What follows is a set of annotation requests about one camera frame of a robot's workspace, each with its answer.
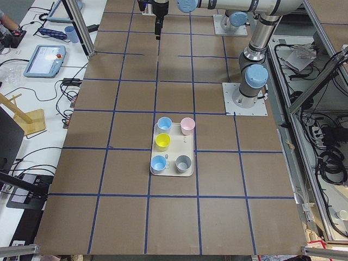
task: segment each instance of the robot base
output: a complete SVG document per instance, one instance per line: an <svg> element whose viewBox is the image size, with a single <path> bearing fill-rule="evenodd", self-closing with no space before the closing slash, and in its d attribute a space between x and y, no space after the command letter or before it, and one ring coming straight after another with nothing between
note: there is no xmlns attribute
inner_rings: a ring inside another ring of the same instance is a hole
<svg viewBox="0 0 348 261"><path fill-rule="evenodd" d="M237 106L232 100L234 90L239 88L240 83L223 83L223 97L225 100L225 111L226 115L237 116L268 116L265 101L263 99L257 100L254 107L250 109L244 109Z"/></svg>
<svg viewBox="0 0 348 261"><path fill-rule="evenodd" d="M215 35L243 36L243 37L247 37L248 36L248 32L247 32L245 26L240 26L240 27L238 27L237 30L231 30L231 31L224 30L221 27L221 20L222 20L223 17L224 17L224 15L213 15Z"/></svg>

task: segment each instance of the pink cup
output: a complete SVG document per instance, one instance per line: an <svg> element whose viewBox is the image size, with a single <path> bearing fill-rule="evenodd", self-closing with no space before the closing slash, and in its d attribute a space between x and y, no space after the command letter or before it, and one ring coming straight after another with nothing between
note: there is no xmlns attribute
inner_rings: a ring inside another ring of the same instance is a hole
<svg viewBox="0 0 348 261"><path fill-rule="evenodd" d="M181 126L181 132L184 135L191 135L192 134L192 130L195 128L196 123L193 119L191 118L183 118L180 122L180 126Z"/></svg>

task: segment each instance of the white tray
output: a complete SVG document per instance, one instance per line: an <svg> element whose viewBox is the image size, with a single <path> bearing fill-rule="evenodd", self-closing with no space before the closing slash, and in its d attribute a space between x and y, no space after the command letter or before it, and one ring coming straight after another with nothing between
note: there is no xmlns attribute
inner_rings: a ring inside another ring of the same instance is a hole
<svg viewBox="0 0 348 261"><path fill-rule="evenodd" d="M153 143L151 150L151 159L157 155L162 155L167 160L165 170L156 176L173 176L173 177L189 177L194 173L194 138L193 135L183 135L181 132L180 123L173 123L170 129L170 145L166 151L159 151L156 148L156 137L159 134L157 124L154 127ZM188 156L191 161L191 167L185 173L179 173L175 166L175 160L180 155Z"/></svg>

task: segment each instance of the light blue cup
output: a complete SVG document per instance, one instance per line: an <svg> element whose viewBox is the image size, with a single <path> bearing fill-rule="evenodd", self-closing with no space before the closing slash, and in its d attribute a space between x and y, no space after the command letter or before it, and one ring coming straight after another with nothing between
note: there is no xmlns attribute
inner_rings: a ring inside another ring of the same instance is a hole
<svg viewBox="0 0 348 261"><path fill-rule="evenodd" d="M160 174L164 171L167 165L167 160L161 155L154 156L151 159L150 170L153 174Z"/></svg>
<svg viewBox="0 0 348 261"><path fill-rule="evenodd" d="M67 27L65 27L64 31L66 33L67 38L71 42L73 42L74 44L76 44L78 42L78 36L77 36L77 33L75 31L74 26L67 26Z"/></svg>
<svg viewBox="0 0 348 261"><path fill-rule="evenodd" d="M159 133L170 133L170 129L172 127L172 120L168 117L162 117L157 122L158 132Z"/></svg>

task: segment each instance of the yellow cup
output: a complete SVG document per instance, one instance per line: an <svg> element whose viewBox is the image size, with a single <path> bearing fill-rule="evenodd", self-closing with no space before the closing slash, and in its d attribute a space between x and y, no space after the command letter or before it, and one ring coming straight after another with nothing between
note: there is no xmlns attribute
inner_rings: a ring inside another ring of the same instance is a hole
<svg viewBox="0 0 348 261"><path fill-rule="evenodd" d="M170 136L166 133L161 133L156 137L156 146L159 151L166 151L170 144Z"/></svg>

